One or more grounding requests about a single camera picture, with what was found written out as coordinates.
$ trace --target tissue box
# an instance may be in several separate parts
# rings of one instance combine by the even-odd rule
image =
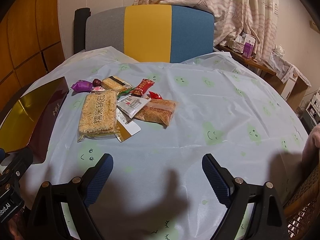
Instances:
[[[256,38],[255,38],[255,37],[253,37],[253,36],[251,36],[251,35],[249,35],[249,34],[244,33],[244,34],[242,35],[242,38],[244,38],[244,44],[249,43],[249,44],[252,44],[253,47],[254,47],[254,45],[255,45],[255,43],[256,43]]]
[[[246,58],[251,58],[251,55],[252,55],[252,52],[253,52],[253,45],[250,44],[250,43],[246,43],[244,45],[244,49],[243,49],[243,56],[246,57]]]
[[[235,40],[230,39],[228,41],[228,47],[230,49],[233,49],[236,52],[240,52],[243,53],[243,49],[244,49],[244,44],[241,44],[239,42],[236,42]]]

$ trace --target chair backrest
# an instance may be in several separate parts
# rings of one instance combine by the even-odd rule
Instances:
[[[174,5],[110,9],[86,22],[85,50],[113,46],[140,62],[179,63],[213,48],[214,17]]]

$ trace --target wicker chair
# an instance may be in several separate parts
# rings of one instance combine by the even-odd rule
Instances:
[[[319,164],[320,162],[284,206],[288,233],[292,240],[302,239],[319,215]]]

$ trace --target brown snack bar package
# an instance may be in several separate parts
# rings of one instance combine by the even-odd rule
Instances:
[[[117,93],[113,90],[86,96],[78,127],[78,141],[84,137],[98,138],[119,131],[116,128]]]
[[[111,89],[118,93],[132,88],[132,85],[117,76],[110,76],[108,78],[105,78],[104,80],[102,80],[101,86],[106,90]]]
[[[177,102],[164,99],[151,99],[134,117],[146,122],[164,123],[169,126]]]

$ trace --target curtain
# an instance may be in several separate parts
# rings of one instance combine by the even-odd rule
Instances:
[[[135,0],[138,4],[170,4],[198,8],[215,17],[214,46],[226,45],[242,30],[257,39],[256,59],[268,61],[276,38],[279,0]]]

